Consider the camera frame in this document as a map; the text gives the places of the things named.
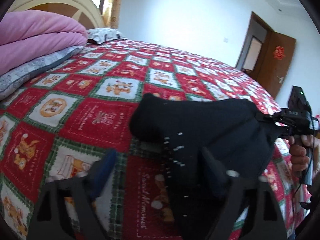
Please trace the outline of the person right hand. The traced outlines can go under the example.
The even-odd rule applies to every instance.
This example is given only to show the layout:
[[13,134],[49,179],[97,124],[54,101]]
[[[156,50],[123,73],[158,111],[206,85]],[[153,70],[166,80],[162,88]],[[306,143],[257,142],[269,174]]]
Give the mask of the person right hand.
[[[313,177],[319,172],[319,138],[313,135],[302,135],[302,144],[306,147],[313,148]],[[289,145],[291,154],[292,172],[297,175],[298,172],[306,170],[310,164],[310,158],[306,156],[306,149],[295,142],[294,137],[289,137]]]

